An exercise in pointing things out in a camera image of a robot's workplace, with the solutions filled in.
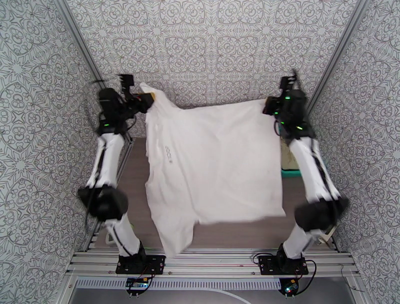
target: patterned wallpaper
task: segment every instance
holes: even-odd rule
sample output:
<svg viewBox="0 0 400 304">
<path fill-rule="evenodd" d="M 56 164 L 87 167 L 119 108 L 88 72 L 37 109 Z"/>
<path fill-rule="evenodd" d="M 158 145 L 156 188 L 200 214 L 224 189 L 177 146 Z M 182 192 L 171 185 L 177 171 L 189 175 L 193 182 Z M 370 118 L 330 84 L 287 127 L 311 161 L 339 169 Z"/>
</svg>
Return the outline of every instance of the patterned wallpaper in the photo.
<svg viewBox="0 0 400 304">
<path fill-rule="evenodd" d="M 51 0 L 2 0 L 0 19 L 0 303 L 52 303 L 86 239 L 91 76 Z"/>
<path fill-rule="evenodd" d="M 337 231 L 373 303 L 400 303 L 400 1 L 373 0 L 311 121 L 350 198 Z"/>
<path fill-rule="evenodd" d="M 104 78 L 134 74 L 180 107 L 314 91 L 356 0 L 68 0 Z M 143 115 L 133 128 L 144 136 Z"/>
</svg>

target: aluminum frame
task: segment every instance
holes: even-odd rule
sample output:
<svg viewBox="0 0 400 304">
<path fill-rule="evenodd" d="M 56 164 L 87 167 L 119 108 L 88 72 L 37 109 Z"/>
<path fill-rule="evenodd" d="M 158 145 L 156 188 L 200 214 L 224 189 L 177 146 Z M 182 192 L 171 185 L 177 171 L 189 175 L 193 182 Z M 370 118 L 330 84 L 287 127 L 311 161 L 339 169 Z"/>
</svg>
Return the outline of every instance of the aluminum frame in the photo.
<svg viewBox="0 0 400 304">
<path fill-rule="evenodd" d="M 148 254 L 163 254 L 160 249 L 147 249 Z M 164 273 L 157 275 L 158 280 L 166 282 L 209 282 L 210 280 L 246 280 L 249 284 L 260 281 L 271 281 L 279 278 L 291 278 L 292 275 L 261 275 L 260 269 L 252 262 L 256 253 L 274 254 L 274 249 L 186 249 L 174 258 L 165 261 Z M 317 264 L 315 277 L 333 278 L 342 277 L 349 286 L 358 290 L 365 290 L 360 273 L 350 253 L 338 252 L 332 248 L 312 248 L 305 254 L 306 260 L 313 260 Z M 56 303 L 67 304 L 77 288 L 77 282 L 82 278 L 97 279 L 124 279 L 134 277 L 135 274 L 116 274 L 118 250 L 116 248 L 89 248 L 87 252 L 76 252 L 72 257 L 57 295 Z M 314 264 L 307 262 L 309 270 L 305 278 L 310 278 L 314 272 Z M 121 289 L 121 286 L 107 286 L 107 289 Z M 351 289 L 356 304 L 371 304 L 366 292 Z"/>
<path fill-rule="evenodd" d="M 346 46 L 357 28 L 360 20 L 364 16 L 366 9 L 371 0 L 358 0 L 356 7 L 346 25 L 346 28 L 339 40 L 332 58 L 330 59 L 325 72 L 318 83 L 317 89 L 310 99 L 308 111 L 310 112 L 315 103 L 318 101 L 323 92 L 328 79 L 336 68 Z M 57 9 L 63 19 L 68 31 L 75 41 L 78 50 L 82 54 L 93 79 L 101 79 L 102 75 L 96 66 L 96 63 L 90 54 L 89 48 L 85 44 L 85 40 L 74 20 L 67 0 L 55 0 Z M 132 150 L 133 141 L 130 139 L 128 147 L 121 162 L 121 168 L 118 169 L 118 177 L 121 176 L 122 169 Z M 66 304 L 76 288 L 76 284 L 82 276 L 95 277 L 132 277 L 132 275 L 115 274 L 115 268 L 118 262 L 117 249 L 96 249 L 93 248 L 91 242 L 96 239 L 96 236 L 87 242 L 87 252 L 76 252 L 72 257 L 71 263 L 62 280 L 60 290 L 56 297 L 56 303 Z M 162 250 L 147 250 L 149 254 L 162 253 Z M 188 249 L 179 254 L 173 259 L 167 259 L 165 262 L 164 274 L 162 277 L 187 279 L 187 278 L 236 278 L 253 280 L 260 278 L 259 269 L 252 264 L 250 258 L 258 252 L 275 251 L 261 249 Z M 353 258 L 349 253 L 339 253 L 335 249 L 310 249 L 305 255 L 306 259 L 312 259 L 317 263 L 316 277 L 340 277 L 342 276 L 341 269 L 343 267 L 343 277 L 350 286 L 357 289 L 363 289 L 364 284 L 360 278 L 360 274 L 354 264 Z M 314 264 L 307 265 L 310 273 L 314 271 Z M 351 290 L 354 300 L 357 304 L 372 303 L 366 292 Z"/>
<path fill-rule="evenodd" d="M 118 169 L 116 172 L 116 183 L 117 184 L 121 179 L 125 164 L 127 163 L 128 157 L 131 154 L 132 148 L 134 147 L 134 143 L 135 143 L 135 140 L 128 133 L 125 134 L 124 140 L 125 140 L 125 143 L 127 143 L 127 144 L 126 144 L 126 147 L 123 148 L 123 150 L 121 151 L 122 160 L 121 160 L 120 164 L 118 165 Z M 82 246 L 82 249 L 84 251 L 88 250 L 89 246 L 91 244 L 93 245 L 93 241 L 96 240 L 96 238 L 97 238 L 96 233 L 99 232 L 100 228 L 102 227 L 102 223 L 100 223 L 97 220 L 97 218 L 95 219 L 94 224 L 96 225 L 96 227 L 93 229 L 94 234 L 91 235 L 90 237 L 88 237 L 86 242 Z"/>
</svg>

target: enclosure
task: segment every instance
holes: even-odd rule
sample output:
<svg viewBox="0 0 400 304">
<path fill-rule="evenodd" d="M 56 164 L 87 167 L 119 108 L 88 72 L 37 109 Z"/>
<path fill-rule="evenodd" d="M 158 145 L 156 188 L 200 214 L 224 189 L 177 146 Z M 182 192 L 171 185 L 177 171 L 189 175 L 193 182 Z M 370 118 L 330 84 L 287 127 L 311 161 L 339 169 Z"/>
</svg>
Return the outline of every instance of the enclosure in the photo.
<svg viewBox="0 0 400 304">
<path fill-rule="evenodd" d="M 0 302 L 67 301 L 79 276 L 115 277 L 118 252 L 104 230 L 85 231 L 76 197 L 96 152 L 93 80 L 119 90 L 116 75 L 133 74 L 136 84 L 195 108 L 276 95 L 293 68 L 327 169 L 350 199 L 337 248 L 309 253 L 320 259 L 317 278 L 341 277 L 343 262 L 346 282 L 361 279 L 366 289 L 351 290 L 356 300 L 400 302 L 398 1 L 5 0 L 0 16 Z M 135 233 L 157 252 L 144 186 L 144 114 L 129 132 L 118 187 Z M 274 251 L 305 198 L 301 177 L 282 185 L 287 217 L 197 226 L 185 255 L 248 259 Z M 182 259 L 189 257 L 171 261 L 172 273 Z"/>
</svg>

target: teal object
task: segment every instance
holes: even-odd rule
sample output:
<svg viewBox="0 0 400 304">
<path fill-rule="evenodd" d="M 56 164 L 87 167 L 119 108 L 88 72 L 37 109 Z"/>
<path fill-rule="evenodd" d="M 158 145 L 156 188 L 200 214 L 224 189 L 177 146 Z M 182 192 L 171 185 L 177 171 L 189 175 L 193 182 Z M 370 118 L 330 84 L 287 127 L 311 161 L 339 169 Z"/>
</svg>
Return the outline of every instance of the teal object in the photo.
<svg viewBox="0 0 400 304">
<path fill-rule="evenodd" d="M 282 178 L 297 178 L 301 177 L 302 174 L 300 173 L 300 170 L 280 170 L 282 173 Z"/>
</svg>

